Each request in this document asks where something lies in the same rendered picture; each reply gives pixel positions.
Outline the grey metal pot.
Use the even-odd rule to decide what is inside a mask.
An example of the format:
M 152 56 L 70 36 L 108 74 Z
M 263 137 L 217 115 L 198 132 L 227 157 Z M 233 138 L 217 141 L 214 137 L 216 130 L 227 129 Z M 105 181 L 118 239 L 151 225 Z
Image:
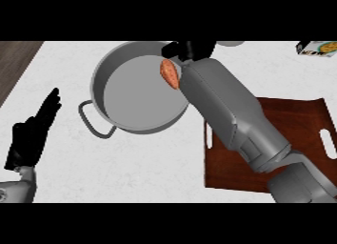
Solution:
M 186 65 L 170 58 L 179 78 L 179 87 L 170 88 L 158 72 L 164 45 L 130 41 L 107 53 L 92 74 L 88 102 L 111 127 L 133 134 L 167 129 L 192 106 L 216 135 L 229 140 L 236 130 L 236 80 L 211 58 Z

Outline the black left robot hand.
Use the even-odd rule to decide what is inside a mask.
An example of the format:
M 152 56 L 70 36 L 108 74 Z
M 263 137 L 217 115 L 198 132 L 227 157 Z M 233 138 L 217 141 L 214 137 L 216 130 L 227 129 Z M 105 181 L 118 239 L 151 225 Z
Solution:
M 5 170 L 12 171 L 17 167 L 33 167 L 37 164 L 48 129 L 60 107 L 58 89 L 54 88 L 45 97 L 36 115 L 12 125 L 12 142 L 4 165 Z

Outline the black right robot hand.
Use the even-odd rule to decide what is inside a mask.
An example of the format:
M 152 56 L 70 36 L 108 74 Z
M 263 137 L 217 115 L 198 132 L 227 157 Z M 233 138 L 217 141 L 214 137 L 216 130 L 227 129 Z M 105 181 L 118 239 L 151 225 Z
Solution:
M 180 62 L 198 61 L 210 57 L 214 45 L 214 41 L 172 41 L 161 47 L 161 56 L 166 59 L 177 57 Z

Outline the printed food box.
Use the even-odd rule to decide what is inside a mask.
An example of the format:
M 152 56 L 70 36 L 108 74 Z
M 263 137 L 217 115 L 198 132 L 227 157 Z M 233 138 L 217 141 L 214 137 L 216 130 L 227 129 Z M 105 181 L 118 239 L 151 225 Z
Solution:
M 337 41 L 300 41 L 295 52 L 298 55 L 331 57 L 337 53 Z

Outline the brown wooden tray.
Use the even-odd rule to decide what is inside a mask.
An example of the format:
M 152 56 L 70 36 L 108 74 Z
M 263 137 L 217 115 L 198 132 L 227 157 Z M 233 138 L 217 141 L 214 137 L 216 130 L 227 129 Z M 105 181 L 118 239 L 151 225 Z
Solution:
M 303 101 L 258 98 L 263 114 L 288 139 L 291 148 L 304 153 L 337 187 L 337 132 L 323 99 Z M 227 151 L 211 134 L 204 147 L 204 187 L 266 193 L 272 173 L 254 173 L 236 152 Z

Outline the orange sweet potato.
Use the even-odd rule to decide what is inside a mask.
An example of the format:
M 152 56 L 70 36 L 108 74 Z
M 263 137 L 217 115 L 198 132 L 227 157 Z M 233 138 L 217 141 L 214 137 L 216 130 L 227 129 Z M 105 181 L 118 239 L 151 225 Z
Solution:
M 179 88 L 179 78 L 176 68 L 169 59 L 164 59 L 160 63 L 160 75 L 167 85 L 176 90 Z

